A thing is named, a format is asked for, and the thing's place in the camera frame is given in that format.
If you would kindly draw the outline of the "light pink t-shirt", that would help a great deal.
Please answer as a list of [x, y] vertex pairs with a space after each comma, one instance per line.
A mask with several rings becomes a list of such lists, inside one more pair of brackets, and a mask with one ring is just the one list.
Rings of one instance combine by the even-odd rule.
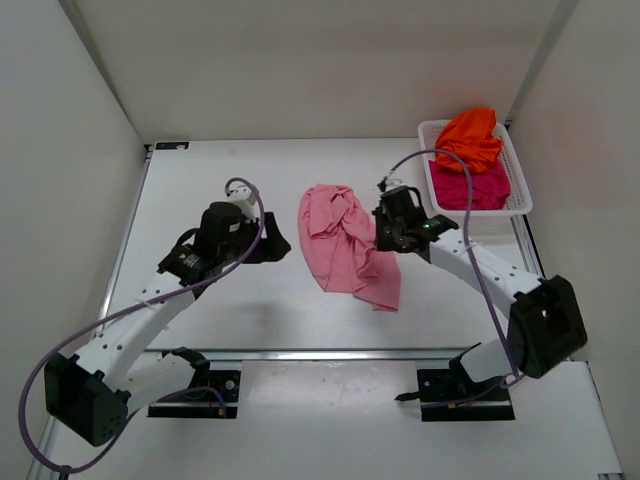
[[298, 234], [309, 271], [323, 291], [350, 294], [377, 311], [399, 310], [398, 262], [392, 252], [376, 248], [375, 222], [350, 187], [308, 189], [299, 205]]

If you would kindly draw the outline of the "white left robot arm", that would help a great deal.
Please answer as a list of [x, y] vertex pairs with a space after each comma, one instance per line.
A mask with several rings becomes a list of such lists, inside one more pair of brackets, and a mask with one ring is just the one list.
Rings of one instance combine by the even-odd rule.
[[256, 215], [229, 201], [212, 203], [186, 230], [139, 297], [138, 309], [111, 323], [71, 356], [45, 364], [47, 411], [94, 447], [124, 427], [135, 410], [188, 388], [207, 360], [186, 347], [159, 357], [149, 369], [134, 363], [159, 333], [189, 308], [234, 263], [282, 260], [291, 246], [272, 212]]

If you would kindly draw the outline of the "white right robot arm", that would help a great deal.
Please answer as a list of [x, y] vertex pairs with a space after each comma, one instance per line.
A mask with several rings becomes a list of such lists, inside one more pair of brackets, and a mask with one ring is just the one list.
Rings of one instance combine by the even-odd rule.
[[417, 189], [385, 191], [374, 211], [376, 247], [416, 254], [480, 293], [498, 337], [449, 363], [463, 382], [478, 385], [508, 376], [539, 379], [582, 349], [588, 336], [572, 284], [560, 275], [545, 279], [499, 258], [468, 237], [467, 225], [427, 216]]

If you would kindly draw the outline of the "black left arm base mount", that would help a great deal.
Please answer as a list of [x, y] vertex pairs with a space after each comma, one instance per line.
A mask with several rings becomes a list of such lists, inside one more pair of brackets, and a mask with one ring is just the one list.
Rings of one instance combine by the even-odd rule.
[[147, 407], [148, 418], [236, 419], [241, 387], [241, 364], [216, 362], [185, 347], [164, 351], [163, 356], [186, 360], [193, 376], [185, 390]]

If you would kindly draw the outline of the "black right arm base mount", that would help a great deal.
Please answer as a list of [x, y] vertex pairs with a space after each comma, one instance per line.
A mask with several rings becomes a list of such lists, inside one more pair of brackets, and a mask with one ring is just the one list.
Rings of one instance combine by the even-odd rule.
[[417, 363], [417, 390], [400, 393], [396, 402], [418, 401], [422, 422], [512, 421], [515, 413], [503, 377], [473, 381], [462, 366], [463, 357], [480, 343], [447, 361]]

